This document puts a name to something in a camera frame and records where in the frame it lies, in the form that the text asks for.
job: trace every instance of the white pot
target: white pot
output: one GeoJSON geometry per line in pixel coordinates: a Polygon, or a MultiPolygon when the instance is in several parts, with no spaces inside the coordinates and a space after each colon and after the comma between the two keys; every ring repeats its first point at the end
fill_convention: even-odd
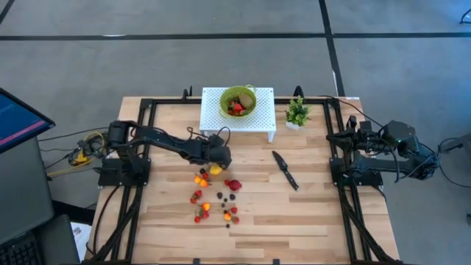
{"type": "Polygon", "coordinates": [[[300,128],[299,125],[294,124],[294,123],[289,122],[289,121],[286,122],[286,126],[287,126],[289,129],[292,129],[292,130],[298,130],[298,129],[300,128]]]}

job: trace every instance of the keyboard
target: keyboard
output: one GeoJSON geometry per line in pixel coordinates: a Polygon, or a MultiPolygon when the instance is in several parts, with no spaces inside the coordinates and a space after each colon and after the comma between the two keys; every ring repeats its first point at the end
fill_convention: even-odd
{"type": "Polygon", "coordinates": [[[41,265],[38,242],[32,232],[0,246],[1,265],[41,265]]]}

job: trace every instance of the floor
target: floor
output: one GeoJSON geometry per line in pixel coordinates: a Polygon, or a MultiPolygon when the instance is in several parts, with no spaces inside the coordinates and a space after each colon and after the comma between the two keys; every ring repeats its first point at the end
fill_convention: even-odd
{"type": "MultiPolygon", "coordinates": [[[[279,96],[296,85],[309,96],[359,96],[366,113],[383,123],[413,125],[434,148],[471,131],[471,25],[458,24],[469,1],[0,0],[3,7],[0,86],[56,121],[43,138],[107,126],[123,96],[176,96],[190,85],[200,94],[203,86],[247,83],[272,86],[279,96]],[[160,34],[259,32],[312,34],[156,40],[160,34]],[[59,37],[39,40],[43,35],[59,37]]],[[[69,148],[78,139],[41,146],[69,148]]],[[[43,158],[51,163],[61,155],[43,158]]],[[[471,185],[467,161],[458,149],[442,164],[450,178],[471,185]]],[[[394,184],[388,176],[385,192],[401,259],[468,264],[470,190],[439,172],[423,182],[394,184]]],[[[52,196],[85,207],[96,201],[96,182],[92,172],[57,178],[52,196]]]]}

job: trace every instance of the potted plant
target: potted plant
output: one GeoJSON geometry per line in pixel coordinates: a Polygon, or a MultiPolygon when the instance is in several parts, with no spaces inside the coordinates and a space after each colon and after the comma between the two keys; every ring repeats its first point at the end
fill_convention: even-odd
{"type": "Polygon", "coordinates": [[[286,126],[290,129],[298,130],[306,125],[306,122],[309,120],[308,114],[310,111],[309,107],[302,106],[302,98],[300,96],[297,97],[297,100],[292,99],[286,111],[286,126]]]}

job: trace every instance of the green plant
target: green plant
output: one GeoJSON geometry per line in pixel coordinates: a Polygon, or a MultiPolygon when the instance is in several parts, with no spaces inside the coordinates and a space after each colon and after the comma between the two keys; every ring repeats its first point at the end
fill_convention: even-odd
{"type": "Polygon", "coordinates": [[[292,99],[289,102],[288,111],[286,111],[286,121],[293,124],[304,126],[309,120],[308,114],[311,111],[309,107],[302,106],[302,98],[297,97],[297,100],[292,99]]]}

